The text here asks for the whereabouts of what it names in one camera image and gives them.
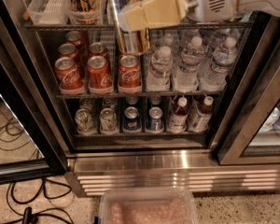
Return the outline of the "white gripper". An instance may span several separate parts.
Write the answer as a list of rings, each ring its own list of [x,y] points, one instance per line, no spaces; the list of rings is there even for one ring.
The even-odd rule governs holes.
[[[224,21],[236,13],[237,0],[188,0],[187,17],[198,22]],[[186,16],[185,0],[145,0],[141,6],[149,29],[178,25]]]

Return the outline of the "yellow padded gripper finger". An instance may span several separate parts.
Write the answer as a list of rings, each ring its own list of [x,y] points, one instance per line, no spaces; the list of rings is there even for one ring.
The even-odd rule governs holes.
[[[150,28],[148,9],[146,6],[130,5],[118,14],[119,27],[125,32],[141,31]]]

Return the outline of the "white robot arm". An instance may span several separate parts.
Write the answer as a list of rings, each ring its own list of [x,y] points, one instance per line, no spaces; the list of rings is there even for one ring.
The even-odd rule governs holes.
[[[118,14],[126,32],[178,25],[184,18],[197,22],[225,21],[238,13],[262,11],[280,18],[280,0],[140,0]]]

